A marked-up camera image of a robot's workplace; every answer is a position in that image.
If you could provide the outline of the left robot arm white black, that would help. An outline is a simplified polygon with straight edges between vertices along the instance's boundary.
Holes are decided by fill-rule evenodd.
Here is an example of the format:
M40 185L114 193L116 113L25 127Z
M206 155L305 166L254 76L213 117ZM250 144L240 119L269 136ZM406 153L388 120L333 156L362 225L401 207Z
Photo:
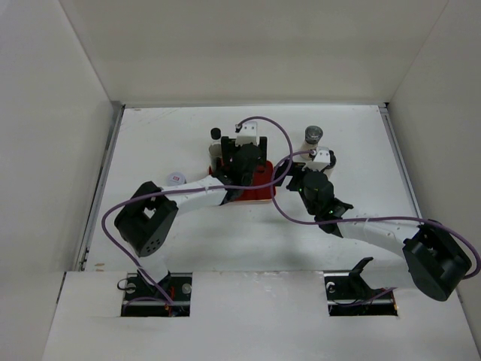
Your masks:
M246 192L237 189L214 189L217 186L251 187L258 168L264 168L268 138L259 142L236 145L235 140L221 138L221 160L207 177L180 186L166 187L167 195L151 196L125 205L114 220L121 238L135 252L135 259L147 257L147 277L143 291L151 299L162 299L168 293L169 274L161 260L153 254L164 244L175 217L210 206L235 202Z

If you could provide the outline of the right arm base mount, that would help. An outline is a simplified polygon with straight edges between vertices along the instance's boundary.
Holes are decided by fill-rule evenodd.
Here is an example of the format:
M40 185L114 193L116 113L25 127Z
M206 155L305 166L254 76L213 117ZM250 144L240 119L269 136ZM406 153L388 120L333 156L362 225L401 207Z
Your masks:
M373 260L365 257L350 270L324 273L331 317L398 316L394 288L372 289L362 278L366 265Z

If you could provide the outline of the small jar white lid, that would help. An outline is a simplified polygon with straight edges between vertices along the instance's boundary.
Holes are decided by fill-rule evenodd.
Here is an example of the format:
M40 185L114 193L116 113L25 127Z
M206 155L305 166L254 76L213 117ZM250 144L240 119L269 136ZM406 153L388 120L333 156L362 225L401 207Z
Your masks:
M167 176L167 185L170 187L183 185L186 183L186 177L181 172L172 172Z

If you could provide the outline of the soy sauce bottle red label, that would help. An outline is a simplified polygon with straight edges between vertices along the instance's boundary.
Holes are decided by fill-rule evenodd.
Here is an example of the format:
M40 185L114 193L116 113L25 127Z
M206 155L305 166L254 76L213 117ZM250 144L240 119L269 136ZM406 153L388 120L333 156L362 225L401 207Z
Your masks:
M210 130L211 143L208 147L210 157L210 169L215 171L218 164L222 163L222 145L221 145L222 132L219 128L212 128Z

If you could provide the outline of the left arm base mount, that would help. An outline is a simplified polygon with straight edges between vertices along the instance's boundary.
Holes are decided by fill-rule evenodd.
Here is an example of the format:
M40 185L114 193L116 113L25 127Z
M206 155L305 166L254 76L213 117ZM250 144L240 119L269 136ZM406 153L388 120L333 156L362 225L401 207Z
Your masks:
M192 273L170 273L159 285L172 303L138 273L128 273L117 282L123 293L122 317L188 317L192 298Z

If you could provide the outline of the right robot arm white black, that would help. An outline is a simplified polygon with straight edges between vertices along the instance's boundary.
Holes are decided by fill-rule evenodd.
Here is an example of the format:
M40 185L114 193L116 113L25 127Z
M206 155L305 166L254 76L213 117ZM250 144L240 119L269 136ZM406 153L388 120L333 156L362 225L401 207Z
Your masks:
M363 213L334 195L322 171L301 162L283 160L275 171L291 178L287 189L296 192L313 224L338 238L365 242L395 258L366 256L351 269L348 286L357 297L382 288L416 288L436 301L446 301L459 283L470 277L472 262L459 239L444 225L415 217L376 217Z

